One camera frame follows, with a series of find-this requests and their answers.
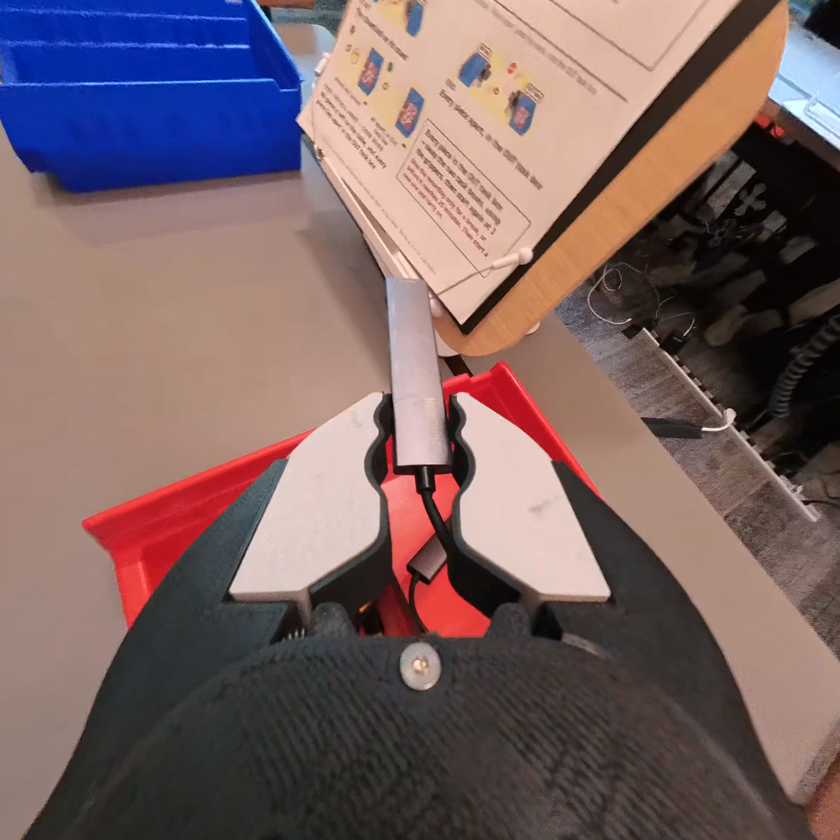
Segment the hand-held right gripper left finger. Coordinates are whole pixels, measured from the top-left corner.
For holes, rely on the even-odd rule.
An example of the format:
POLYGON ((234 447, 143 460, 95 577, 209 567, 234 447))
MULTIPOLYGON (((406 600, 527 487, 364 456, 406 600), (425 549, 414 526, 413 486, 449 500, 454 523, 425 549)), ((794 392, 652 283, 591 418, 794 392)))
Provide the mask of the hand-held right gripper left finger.
POLYGON ((373 392, 313 430, 281 462, 229 594, 235 602, 322 604, 356 614, 392 579, 382 484, 392 397, 373 392))

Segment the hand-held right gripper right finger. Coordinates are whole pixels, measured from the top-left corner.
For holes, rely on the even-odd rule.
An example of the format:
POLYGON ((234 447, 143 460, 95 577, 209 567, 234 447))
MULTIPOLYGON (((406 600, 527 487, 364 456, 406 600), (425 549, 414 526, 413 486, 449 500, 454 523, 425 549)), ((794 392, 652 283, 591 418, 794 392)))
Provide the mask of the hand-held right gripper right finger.
POLYGON ((465 392, 448 404, 457 492, 448 579, 483 616, 518 603, 603 604, 612 592, 560 477, 561 462, 465 392))

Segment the red plastic bin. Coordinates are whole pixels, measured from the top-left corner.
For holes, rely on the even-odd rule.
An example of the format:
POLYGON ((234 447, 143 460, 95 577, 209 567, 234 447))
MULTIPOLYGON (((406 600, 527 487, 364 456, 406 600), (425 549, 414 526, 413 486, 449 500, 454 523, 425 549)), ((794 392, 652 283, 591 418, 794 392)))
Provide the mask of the red plastic bin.
MULTIPOLYGON (((593 484, 551 426, 539 405, 505 362, 474 376, 461 374, 443 383, 444 396, 465 392, 518 426, 552 460, 571 471, 600 496, 593 484)), ((312 433, 311 430, 228 461, 141 497, 99 512, 82 527, 111 557, 127 627, 142 612, 156 587, 186 549, 246 489, 279 459, 287 458, 312 433)), ((398 591, 384 593, 379 610, 386 635, 407 628, 405 608, 398 595, 407 594, 406 565, 432 527, 408 476, 387 474, 382 486, 391 518, 393 572, 398 591)))

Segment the grey usb hub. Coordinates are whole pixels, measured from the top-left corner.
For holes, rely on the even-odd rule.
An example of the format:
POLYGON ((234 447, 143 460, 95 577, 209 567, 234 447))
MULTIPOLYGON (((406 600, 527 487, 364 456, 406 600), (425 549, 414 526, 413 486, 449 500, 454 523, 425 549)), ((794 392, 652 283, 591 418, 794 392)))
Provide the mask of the grey usb hub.
POLYGON ((453 448, 427 288, 421 280, 385 281, 391 394, 394 411, 393 457, 398 475, 414 478, 415 489, 434 528, 432 540, 409 561, 411 582, 430 585, 447 560, 448 531, 434 501, 436 477, 452 471, 453 448))

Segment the instruction sheet on wooden stand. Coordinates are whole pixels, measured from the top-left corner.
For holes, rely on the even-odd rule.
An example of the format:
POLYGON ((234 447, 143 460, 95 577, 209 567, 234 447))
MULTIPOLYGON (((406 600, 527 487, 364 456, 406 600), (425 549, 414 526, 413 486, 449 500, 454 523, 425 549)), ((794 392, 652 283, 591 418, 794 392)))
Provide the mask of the instruction sheet on wooden stand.
POLYGON ((737 2, 552 225, 532 263, 514 268, 465 327, 422 279, 439 346, 488 355, 535 329, 749 126, 788 27, 786 2, 737 2))

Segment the blue plastic bin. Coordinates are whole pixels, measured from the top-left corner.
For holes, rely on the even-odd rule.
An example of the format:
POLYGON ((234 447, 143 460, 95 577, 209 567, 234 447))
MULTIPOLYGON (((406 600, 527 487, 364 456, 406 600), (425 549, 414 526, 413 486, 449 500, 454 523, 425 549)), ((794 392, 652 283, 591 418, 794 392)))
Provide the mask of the blue plastic bin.
POLYGON ((257 2, 2 2, 1 55, 7 139, 68 191, 301 167, 301 75, 257 2))

